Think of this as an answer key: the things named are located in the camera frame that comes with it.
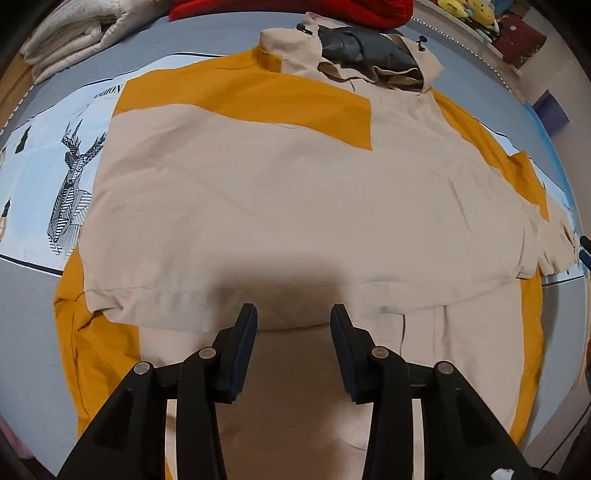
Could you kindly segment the beige and orange jacket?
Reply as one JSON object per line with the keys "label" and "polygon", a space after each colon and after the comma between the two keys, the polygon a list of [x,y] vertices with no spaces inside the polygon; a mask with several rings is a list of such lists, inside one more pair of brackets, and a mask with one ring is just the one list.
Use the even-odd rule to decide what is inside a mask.
{"label": "beige and orange jacket", "polygon": [[[542,280],[570,268],[569,220],[529,156],[433,81],[344,63],[310,14],[242,53],[129,80],[99,137],[93,197],[54,311],[80,437],[63,479],[527,477],[519,446],[543,358]],[[242,392],[204,376],[166,399],[156,369],[231,327],[257,333]],[[439,403],[358,405],[332,306]]]}

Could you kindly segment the grey bed sheet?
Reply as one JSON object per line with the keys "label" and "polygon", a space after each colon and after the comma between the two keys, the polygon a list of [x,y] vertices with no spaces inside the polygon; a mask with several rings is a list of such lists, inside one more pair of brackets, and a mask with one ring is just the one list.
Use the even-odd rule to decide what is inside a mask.
{"label": "grey bed sheet", "polygon": [[[176,52],[232,54],[256,43],[269,27],[290,27],[297,15],[229,13],[178,22],[156,21],[128,40],[35,86],[19,100],[8,128],[55,104],[79,87],[138,69]],[[564,166],[540,122],[510,88],[465,49],[447,39],[434,23],[412,22],[410,37],[427,36],[444,65],[438,88],[526,150],[565,193],[571,192]],[[49,470],[57,471],[74,445],[76,419],[60,367],[52,297],[54,275],[1,264],[1,412],[9,425]],[[543,325],[546,356],[537,411],[526,438],[534,465],[558,468],[560,443],[585,410],[589,395],[580,371],[586,348],[587,281],[569,277],[545,289]]]}

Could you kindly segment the wooden headboard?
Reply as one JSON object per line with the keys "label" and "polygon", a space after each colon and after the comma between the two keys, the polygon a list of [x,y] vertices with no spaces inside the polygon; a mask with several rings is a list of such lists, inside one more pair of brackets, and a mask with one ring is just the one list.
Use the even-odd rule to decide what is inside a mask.
{"label": "wooden headboard", "polygon": [[0,127],[3,128],[19,102],[33,85],[32,67],[22,55],[16,54],[3,77],[0,87]]}

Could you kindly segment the red folded blanket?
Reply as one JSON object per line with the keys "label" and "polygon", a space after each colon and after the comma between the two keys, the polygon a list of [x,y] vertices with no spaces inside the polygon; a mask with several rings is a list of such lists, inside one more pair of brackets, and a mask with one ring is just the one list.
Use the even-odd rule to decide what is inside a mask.
{"label": "red folded blanket", "polygon": [[413,0],[194,0],[169,6],[170,21],[218,13],[315,13],[381,32],[405,25],[414,13]]}

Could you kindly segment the cream folded blanket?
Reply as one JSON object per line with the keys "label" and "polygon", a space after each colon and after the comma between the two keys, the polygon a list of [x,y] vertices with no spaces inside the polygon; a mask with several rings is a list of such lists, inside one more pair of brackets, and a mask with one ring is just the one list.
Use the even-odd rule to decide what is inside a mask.
{"label": "cream folded blanket", "polygon": [[39,84],[115,45],[168,12],[163,0],[70,0],[34,30],[19,53]]}

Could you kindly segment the yellow plush toys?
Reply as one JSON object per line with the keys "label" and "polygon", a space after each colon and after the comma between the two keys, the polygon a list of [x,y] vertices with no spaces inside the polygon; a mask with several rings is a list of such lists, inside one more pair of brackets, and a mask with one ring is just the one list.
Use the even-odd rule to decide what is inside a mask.
{"label": "yellow plush toys", "polygon": [[488,1],[437,0],[436,4],[462,21],[473,21],[489,29],[494,29],[497,26],[494,10]]}

